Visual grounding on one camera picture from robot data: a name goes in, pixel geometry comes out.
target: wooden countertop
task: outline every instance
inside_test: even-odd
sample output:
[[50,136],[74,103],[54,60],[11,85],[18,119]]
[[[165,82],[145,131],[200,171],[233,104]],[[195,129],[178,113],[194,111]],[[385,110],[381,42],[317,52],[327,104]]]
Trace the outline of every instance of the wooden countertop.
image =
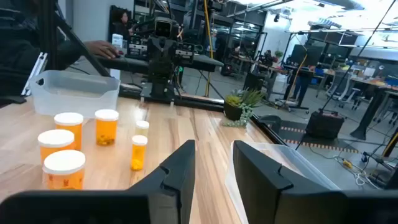
[[[127,189],[152,172],[186,140],[196,140],[196,181],[190,223],[240,223],[225,187],[231,142],[270,142],[253,124],[247,128],[220,125],[222,113],[137,100],[118,99],[120,119],[116,144],[95,144],[95,122],[85,120],[82,152],[86,155],[84,189]],[[130,170],[135,122],[150,122],[142,171]],[[32,99],[0,109],[0,201],[23,190],[42,189],[37,136],[53,129],[53,117],[36,114]]]

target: orange pill bottle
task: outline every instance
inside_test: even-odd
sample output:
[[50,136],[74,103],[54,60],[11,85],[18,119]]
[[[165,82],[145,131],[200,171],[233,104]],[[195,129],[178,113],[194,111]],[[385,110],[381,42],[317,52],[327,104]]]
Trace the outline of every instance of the orange pill bottle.
[[63,150],[44,160],[45,182],[50,190],[82,190],[86,157],[76,150]]
[[119,113],[115,110],[98,110],[95,112],[96,143],[110,146],[116,141]]
[[61,150],[75,149],[75,135],[68,130],[45,131],[37,137],[42,164],[44,159]]
[[144,168],[145,150],[148,139],[145,136],[132,137],[131,170],[142,170]]
[[83,139],[83,115],[79,113],[60,113],[54,117],[55,129],[71,131],[75,135],[75,149],[81,150]]

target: green plant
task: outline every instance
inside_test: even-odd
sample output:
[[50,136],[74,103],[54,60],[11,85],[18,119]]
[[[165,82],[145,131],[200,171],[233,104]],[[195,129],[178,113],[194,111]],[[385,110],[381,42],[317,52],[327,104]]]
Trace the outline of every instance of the green plant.
[[284,55],[284,53],[281,52],[280,50],[275,51],[275,57],[281,58],[283,55]]
[[238,121],[226,121],[223,122],[223,126],[227,127],[246,127],[248,120],[253,116],[253,110],[250,106],[242,103],[240,106],[242,108],[242,115]]
[[245,105],[255,108],[257,104],[261,101],[264,97],[264,94],[258,90],[246,90],[242,96],[242,103]]
[[242,99],[236,95],[228,95],[226,96],[226,102],[234,107],[239,107],[242,103]]

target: desk leg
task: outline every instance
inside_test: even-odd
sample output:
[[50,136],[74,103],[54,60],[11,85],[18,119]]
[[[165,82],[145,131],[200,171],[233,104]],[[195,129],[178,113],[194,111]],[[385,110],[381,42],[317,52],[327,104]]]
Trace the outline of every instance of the desk leg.
[[388,110],[389,103],[390,103],[389,97],[390,97],[390,94],[386,93],[386,95],[383,98],[383,101],[380,104],[379,109],[376,112],[376,115],[373,118],[373,121],[377,120],[378,122],[380,122],[382,117],[386,114],[386,112]]
[[319,92],[323,89],[323,86],[325,85],[327,78],[328,78],[328,75],[327,74],[323,74],[323,78],[321,80],[321,83],[318,86],[317,95],[316,95],[317,98],[318,98]]
[[372,102],[369,104],[365,114],[363,115],[359,126],[352,133],[350,133],[352,137],[366,140],[366,129],[376,114],[377,109],[380,107],[382,98],[384,96],[384,89],[382,88],[375,89],[375,92],[376,94],[373,97]]

